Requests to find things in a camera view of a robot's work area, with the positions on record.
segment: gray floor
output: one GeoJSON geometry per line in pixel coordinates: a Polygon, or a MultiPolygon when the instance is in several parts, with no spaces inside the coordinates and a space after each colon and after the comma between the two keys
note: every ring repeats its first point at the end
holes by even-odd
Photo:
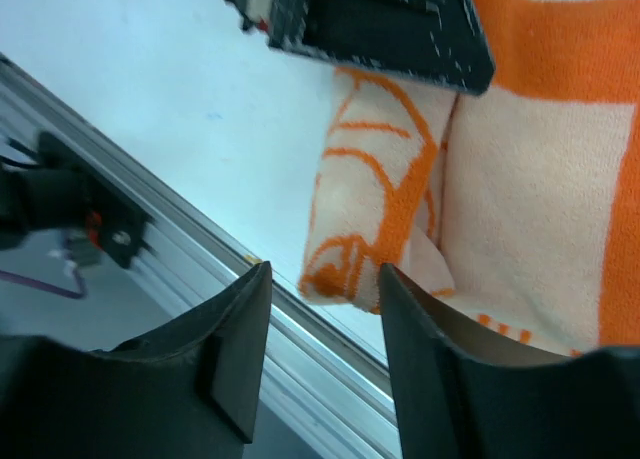
{"type": "MultiPolygon", "coordinates": [[[[0,251],[0,271],[33,276],[74,289],[57,232],[33,236],[19,250],[0,251]]],[[[0,281],[0,333],[42,334],[84,350],[112,349],[170,317],[108,258],[81,271],[88,295],[73,300],[0,281]]],[[[246,459],[319,459],[319,456],[262,403],[254,443],[246,459]]]]}

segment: table surface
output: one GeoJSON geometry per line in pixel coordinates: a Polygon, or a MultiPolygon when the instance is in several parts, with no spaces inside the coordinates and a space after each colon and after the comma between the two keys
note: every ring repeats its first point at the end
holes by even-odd
{"type": "MultiPolygon", "coordinates": [[[[0,0],[0,51],[295,284],[332,70],[222,0],[0,0]]],[[[314,308],[386,360],[378,317],[314,308]]]]}

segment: red component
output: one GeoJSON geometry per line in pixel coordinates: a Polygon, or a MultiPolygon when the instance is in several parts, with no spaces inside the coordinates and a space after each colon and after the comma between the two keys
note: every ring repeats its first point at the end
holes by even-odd
{"type": "Polygon", "coordinates": [[[100,241],[98,240],[100,228],[102,227],[102,216],[95,211],[91,211],[87,215],[86,227],[87,235],[89,236],[91,243],[98,249],[102,250],[102,247],[100,247],[100,241]]]}

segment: folded towel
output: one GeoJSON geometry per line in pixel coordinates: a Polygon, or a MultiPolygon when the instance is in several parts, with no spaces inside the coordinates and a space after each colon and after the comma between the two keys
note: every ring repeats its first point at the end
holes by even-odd
{"type": "Polygon", "coordinates": [[[640,0],[474,0],[481,97],[338,69],[299,289],[378,312],[398,265],[560,354],[640,344],[640,0]]]}

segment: screw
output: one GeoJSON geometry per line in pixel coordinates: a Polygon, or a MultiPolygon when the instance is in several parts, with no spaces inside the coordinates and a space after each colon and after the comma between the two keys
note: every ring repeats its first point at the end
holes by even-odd
{"type": "Polygon", "coordinates": [[[131,236],[124,231],[114,233],[113,236],[111,236],[111,239],[113,239],[113,242],[120,244],[121,246],[128,246],[131,244],[131,236]]]}

